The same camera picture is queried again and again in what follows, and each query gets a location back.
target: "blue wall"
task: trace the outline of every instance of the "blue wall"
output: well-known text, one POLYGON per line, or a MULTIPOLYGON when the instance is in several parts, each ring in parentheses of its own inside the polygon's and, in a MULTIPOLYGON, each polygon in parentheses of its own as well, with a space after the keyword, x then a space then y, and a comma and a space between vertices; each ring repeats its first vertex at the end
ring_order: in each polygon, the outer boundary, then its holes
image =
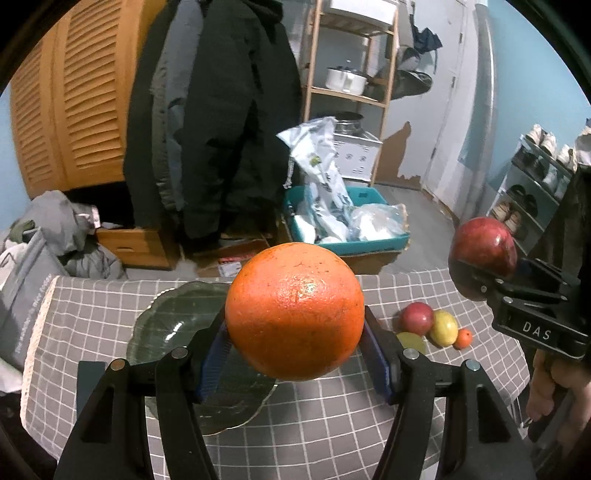
POLYGON ((489 0, 498 74, 498 119, 488 183, 497 190, 519 136, 540 124, 572 147, 591 106, 546 39, 506 0, 489 0))
POLYGON ((28 203, 12 140, 9 85, 0 96, 0 230, 21 216, 28 203))

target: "teal plastic bin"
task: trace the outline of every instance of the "teal plastic bin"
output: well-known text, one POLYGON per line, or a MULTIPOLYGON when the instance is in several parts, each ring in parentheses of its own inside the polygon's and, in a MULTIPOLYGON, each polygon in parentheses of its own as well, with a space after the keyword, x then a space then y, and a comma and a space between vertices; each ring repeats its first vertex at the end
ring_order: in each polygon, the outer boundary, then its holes
MULTIPOLYGON (((368 203, 382 203, 387 205, 388 202, 384 200, 384 197, 380 193, 371 187, 347 187, 347 192, 356 207, 367 205, 368 203)), ((296 223, 293 221, 293 217, 290 212, 295 212, 297 206, 304 199, 304 187, 292 187, 287 190, 285 195, 285 212, 288 225, 290 228, 291 237, 296 242, 302 241, 302 236, 296 223)), ((347 255, 362 255, 373 252, 392 252, 402 251, 408 245, 408 239, 410 234, 392 238, 389 240, 373 240, 371 242, 344 242, 341 244, 324 244, 320 247, 324 247, 339 256, 347 255)))

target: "shelving unit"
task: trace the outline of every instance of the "shelving unit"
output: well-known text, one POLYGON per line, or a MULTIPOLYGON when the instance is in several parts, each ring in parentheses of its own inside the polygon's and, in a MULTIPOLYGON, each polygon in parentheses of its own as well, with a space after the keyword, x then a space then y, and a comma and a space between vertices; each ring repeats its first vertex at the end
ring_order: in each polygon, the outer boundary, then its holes
MULTIPOLYGON (((390 103, 389 100, 392 97, 392 86, 394 84, 394 72, 396 63, 395 59, 398 48, 398 11, 396 11, 394 15, 391 30, 383 30, 379 27, 376 27, 375 25, 358 20, 356 18, 351 18, 345 15, 335 14, 332 12, 323 12, 322 5, 323 0, 316 0, 313 18, 310 21, 312 26, 309 64, 310 67, 308 71, 306 85, 304 87, 304 121, 308 121, 310 119, 312 95, 328 95, 332 97, 344 98, 346 100, 356 102, 357 105, 359 105, 360 103, 365 103, 367 105, 372 105, 383 110, 382 121, 379 127, 379 139, 381 140, 384 136, 386 117, 388 115, 388 107, 390 103), (338 30, 348 34, 356 35, 358 37, 367 38, 368 42, 366 45, 365 61, 362 68, 362 70, 365 72, 367 72, 369 52, 371 51, 374 38, 378 35, 391 35, 394 37, 393 41, 391 42, 392 47, 390 51, 388 78, 385 81, 385 96, 383 102, 377 101, 375 99, 363 95, 351 95, 350 93, 338 92, 335 90, 329 90, 326 88, 316 87, 313 85, 314 73, 316 71, 316 54, 318 51, 318 37, 320 34, 320 27, 330 28, 332 30, 338 30)), ((374 163, 374 169, 372 171, 370 185, 373 185, 375 181, 375 174, 378 169, 380 153, 381 149, 380 152, 378 152, 376 162, 374 163)))
POLYGON ((503 200, 511 202, 512 207, 521 214, 521 222, 525 227, 525 234, 520 237, 520 239, 514 238, 515 244, 523 255, 527 255, 548 227, 551 218, 555 215, 556 210, 560 205, 560 200, 549 192, 542 185, 541 179, 536 179, 532 172, 530 172, 530 169, 526 168, 524 163, 519 160, 517 153, 521 148, 525 148, 529 153, 533 154, 536 159, 542 161, 546 170, 549 165, 553 165, 556 167, 559 176, 564 176, 568 178, 569 181, 572 178, 573 173, 562 165, 562 163, 556 161, 551 155, 533 143, 525 135, 520 136, 515 155, 511 160, 510 168, 501 183, 501 188, 499 188, 487 215, 491 214, 492 209, 499 202, 503 200), (510 192, 510 187, 515 184, 520 184, 528 194, 534 196, 537 202, 538 215, 534 217, 526 210, 520 200, 510 192))

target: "blue gripper pad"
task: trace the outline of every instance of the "blue gripper pad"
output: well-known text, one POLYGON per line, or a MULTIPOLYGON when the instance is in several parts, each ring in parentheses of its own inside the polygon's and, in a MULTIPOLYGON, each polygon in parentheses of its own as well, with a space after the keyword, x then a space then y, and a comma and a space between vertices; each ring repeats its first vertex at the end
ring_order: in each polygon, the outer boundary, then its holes
POLYGON ((359 340, 359 349, 368 368, 375 391, 384 398, 388 405, 394 403, 394 393, 390 383, 390 366, 367 320, 363 323, 363 332, 359 340))
POLYGON ((232 341, 224 321, 217 331, 217 335, 201 367, 200 381, 196 391, 200 403, 204 402, 208 395, 216 391, 230 348, 232 348, 232 341))

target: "hand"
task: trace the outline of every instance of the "hand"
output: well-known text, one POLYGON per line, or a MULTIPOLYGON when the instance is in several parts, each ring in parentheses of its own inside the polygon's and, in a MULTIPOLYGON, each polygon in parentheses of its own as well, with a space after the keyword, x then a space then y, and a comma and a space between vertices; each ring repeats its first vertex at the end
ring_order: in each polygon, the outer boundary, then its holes
POLYGON ((558 431, 558 442, 563 453, 569 453, 591 419, 591 372, 582 362, 570 362, 557 358, 551 373, 544 368, 546 353, 538 350, 534 357, 534 375, 530 384, 530 397, 525 409, 528 416, 537 421, 554 410, 552 395, 556 384, 572 390, 573 408, 558 431))

